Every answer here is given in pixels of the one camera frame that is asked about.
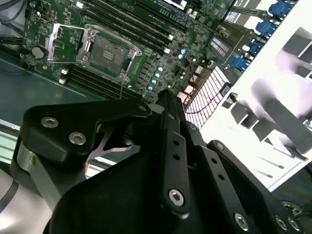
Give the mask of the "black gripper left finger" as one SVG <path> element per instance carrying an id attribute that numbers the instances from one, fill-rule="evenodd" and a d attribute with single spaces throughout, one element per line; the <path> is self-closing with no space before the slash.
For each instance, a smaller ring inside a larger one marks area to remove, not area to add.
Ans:
<path id="1" fill-rule="evenodd" d="M 20 137 L 25 148 L 58 169 L 82 168 L 98 148 L 104 151 L 140 146 L 140 151 L 112 169 L 114 184 L 146 182 L 152 192 L 146 207 L 162 209 L 178 218 L 190 212 L 186 141 L 180 133 L 184 119 L 181 101 L 170 90 L 158 94 L 152 110 L 140 99 L 105 100 L 35 106 L 23 117 Z"/>

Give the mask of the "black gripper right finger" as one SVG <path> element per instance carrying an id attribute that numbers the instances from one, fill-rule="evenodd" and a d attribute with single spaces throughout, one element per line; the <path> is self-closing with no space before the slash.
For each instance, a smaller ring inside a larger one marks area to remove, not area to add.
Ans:
<path id="1" fill-rule="evenodd" d="M 204 142 L 173 93 L 168 94 L 168 207 L 189 234 L 304 232 L 222 142 Z"/>

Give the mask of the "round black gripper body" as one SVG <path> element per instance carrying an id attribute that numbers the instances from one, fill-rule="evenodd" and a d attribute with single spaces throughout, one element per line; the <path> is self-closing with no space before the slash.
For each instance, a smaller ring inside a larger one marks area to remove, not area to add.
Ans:
<path id="1" fill-rule="evenodd" d="M 49 234 L 232 234 L 208 179 L 191 167 L 190 214 L 181 220 L 160 204 L 160 160 L 138 153 L 71 188 L 58 202 Z"/>

